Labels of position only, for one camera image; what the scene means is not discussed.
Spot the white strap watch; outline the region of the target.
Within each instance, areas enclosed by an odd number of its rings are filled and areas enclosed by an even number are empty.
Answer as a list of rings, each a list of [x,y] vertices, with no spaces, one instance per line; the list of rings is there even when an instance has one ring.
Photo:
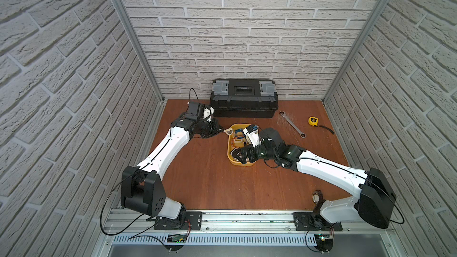
[[[228,129],[224,130],[224,133],[227,134],[228,136],[230,136],[234,133],[234,130],[232,128],[228,128]]]

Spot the yellow plastic tray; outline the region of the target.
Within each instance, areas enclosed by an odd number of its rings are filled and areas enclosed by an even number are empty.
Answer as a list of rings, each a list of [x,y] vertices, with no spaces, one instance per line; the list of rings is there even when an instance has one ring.
[[[246,164],[242,164],[240,161],[238,161],[236,158],[233,157],[234,150],[238,150],[244,146],[250,145],[247,140],[244,144],[234,143],[234,140],[233,140],[236,133],[240,133],[240,132],[243,133],[243,129],[249,125],[250,124],[246,124],[246,123],[238,123],[238,124],[233,124],[230,127],[234,130],[234,133],[232,135],[228,136],[227,157],[232,165],[240,166],[240,167],[250,167],[250,166],[254,165],[254,163],[250,163],[249,161]]]

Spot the red translucent watch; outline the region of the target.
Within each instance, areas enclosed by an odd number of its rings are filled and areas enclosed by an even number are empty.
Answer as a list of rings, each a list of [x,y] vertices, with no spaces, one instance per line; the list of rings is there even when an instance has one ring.
[[[244,144],[246,142],[245,135],[242,132],[236,133],[233,140],[234,140],[234,143]]]

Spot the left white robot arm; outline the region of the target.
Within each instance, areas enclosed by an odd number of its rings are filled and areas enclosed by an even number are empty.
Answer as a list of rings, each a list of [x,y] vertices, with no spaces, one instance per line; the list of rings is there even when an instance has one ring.
[[[194,135],[211,138],[223,132],[214,117],[189,119],[179,117],[155,150],[137,166],[124,169],[121,181],[121,206],[150,217],[178,220],[183,204],[166,197],[162,178],[180,150]]]

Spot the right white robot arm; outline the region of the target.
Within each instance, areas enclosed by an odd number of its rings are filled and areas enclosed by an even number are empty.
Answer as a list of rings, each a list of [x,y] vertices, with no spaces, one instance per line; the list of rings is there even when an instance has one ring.
[[[382,171],[347,167],[300,146],[288,145],[273,128],[260,132],[249,126],[244,132],[247,145],[231,153],[236,161],[247,164],[272,160],[277,167],[317,177],[350,194],[348,198],[329,201],[321,191],[315,191],[315,208],[309,217],[312,227],[325,230],[342,221],[365,221],[381,229],[389,227],[396,195]]]

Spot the dark watch near base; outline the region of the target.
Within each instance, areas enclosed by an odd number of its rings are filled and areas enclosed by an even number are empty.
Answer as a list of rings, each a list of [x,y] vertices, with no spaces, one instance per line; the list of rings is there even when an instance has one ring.
[[[322,200],[323,200],[323,193],[321,190],[315,190],[313,193],[312,193],[312,200],[313,202],[317,205],[318,203],[320,203]]]

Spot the silver wrench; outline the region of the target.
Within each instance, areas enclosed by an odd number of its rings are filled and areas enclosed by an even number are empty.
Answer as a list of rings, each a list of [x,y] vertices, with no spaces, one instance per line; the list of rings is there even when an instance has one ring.
[[[306,134],[302,132],[294,122],[286,115],[284,111],[280,111],[279,114],[293,127],[293,129],[300,135],[301,138],[306,138]]]

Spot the black plastic toolbox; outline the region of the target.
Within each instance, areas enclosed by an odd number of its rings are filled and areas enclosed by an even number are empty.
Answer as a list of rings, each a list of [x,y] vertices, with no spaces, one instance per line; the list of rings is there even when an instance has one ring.
[[[217,79],[210,106],[215,117],[266,118],[278,110],[276,83],[269,79]]]

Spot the yellow tape measure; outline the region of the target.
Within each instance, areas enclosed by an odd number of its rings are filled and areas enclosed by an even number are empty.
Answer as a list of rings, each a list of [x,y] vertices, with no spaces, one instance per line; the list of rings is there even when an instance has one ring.
[[[326,129],[328,130],[331,134],[335,134],[334,130],[332,130],[331,128],[325,126],[325,125],[322,125],[319,123],[319,119],[317,117],[313,117],[311,116],[309,119],[308,119],[308,124],[310,126],[313,126],[313,127],[321,127],[323,129]]]

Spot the aluminium floor rail left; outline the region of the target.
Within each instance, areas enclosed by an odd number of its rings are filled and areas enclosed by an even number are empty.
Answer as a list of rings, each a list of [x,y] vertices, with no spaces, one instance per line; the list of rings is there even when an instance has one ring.
[[[149,155],[150,148],[153,144],[158,127],[160,125],[160,121],[163,116],[166,103],[167,100],[165,99],[161,104],[158,104],[156,106],[151,121],[148,124],[148,127],[146,128],[146,132],[142,135],[139,152],[129,165],[136,166]]]

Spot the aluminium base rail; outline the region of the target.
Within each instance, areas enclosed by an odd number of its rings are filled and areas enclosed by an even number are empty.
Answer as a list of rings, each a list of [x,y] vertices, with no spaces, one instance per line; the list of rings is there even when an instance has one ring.
[[[313,248],[318,241],[344,235],[381,236],[395,234],[392,227],[379,229],[362,221],[343,221],[318,231],[308,225],[306,213],[294,211],[241,211],[199,209],[189,217],[191,229],[165,228],[163,224],[127,209],[113,209],[105,224],[103,245],[273,245]]]

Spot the aluminium corner post left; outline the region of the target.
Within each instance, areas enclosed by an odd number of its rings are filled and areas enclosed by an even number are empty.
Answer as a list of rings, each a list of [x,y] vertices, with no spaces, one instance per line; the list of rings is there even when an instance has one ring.
[[[139,62],[141,67],[143,68],[146,77],[148,78],[152,89],[154,90],[154,94],[159,100],[160,103],[164,103],[165,99],[163,94],[161,93],[161,90],[159,88],[159,85],[153,75],[153,72],[151,70],[151,66],[149,65],[148,59],[146,58],[145,51],[140,43],[140,40],[138,38],[138,35],[135,32],[135,29],[133,27],[133,24],[131,22],[131,19],[128,15],[127,9],[123,3],[123,0],[111,0],[113,3],[113,7],[115,8],[118,17],[120,19],[120,22],[122,23],[125,32],[133,46],[133,50],[135,51],[136,55],[138,56]]]

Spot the aluminium corner post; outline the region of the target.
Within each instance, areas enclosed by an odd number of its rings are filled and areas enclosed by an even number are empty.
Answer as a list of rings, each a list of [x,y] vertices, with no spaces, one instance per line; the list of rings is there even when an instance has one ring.
[[[348,54],[346,55],[345,59],[342,62],[338,72],[336,73],[335,78],[333,79],[330,87],[328,88],[326,94],[324,95],[323,99],[321,100],[323,105],[326,106],[331,99],[333,92],[335,91],[336,87],[338,86],[339,82],[341,81],[343,75],[345,74],[346,70],[350,66],[352,60],[355,58],[359,49],[363,46],[365,40],[370,35],[372,29],[376,25],[379,17],[381,16],[382,12],[384,11],[387,4],[390,0],[377,0],[372,12],[368,16],[366,22],[363,25],[363,28],[359,32],[358,36],[356,37],[353,45],[351,46]]]
[[[159,85],[153,75],[153,72],[151,70],[151,66],[149,65],[148,59],[146,58],[145,51],[140,43],[140,40],[138,38],[138,35],[135,32],[135,29],[133,27],[133,24],[131,22],[131,19],[128,15],[127,9],[123,3],[123,0],[111,0],[113,3],[113,7],[115,8],[118,17],[120,19],[120,22],[122,23],[125,32],[133,46],[133,50],[135,51],[136,55],[138,56],[139,62],[141,67],[143,68],[146,77],[148,78],[152,89],[154,90],[154,94],[159,100],[160,103],[164,103],[165,99],[163,94],[161,93],[161,90],[159,88]]]

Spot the aluminium corner post right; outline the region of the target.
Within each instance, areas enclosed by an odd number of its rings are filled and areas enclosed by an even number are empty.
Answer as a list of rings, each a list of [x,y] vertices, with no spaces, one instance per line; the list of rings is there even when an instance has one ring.
[[[384,11],[387,4],[390,0],[377,0],[372,12],[368,16],[366,22],[363,25],[363,28],[359,32],[358,36],[356,37],[353,45],[351,46],[348,54],[346,55],[345,59],[342,62],[338,72],[336,73],[335,78],[333,79],[330,87],[328,88],[326,94],[324,95],[323,99],[321,100],[323,105],[326,106],[331,99],[333,92],[335,91],[336,87],[338,86],[339,82],[341,81],[343,75],[345,74],[346,70],[350,66],[352,60],[355,58],[359,49],[363,46],[365,40],[370,35],[372,29],[376,25],[379,17],[381,16],[382,12]]]

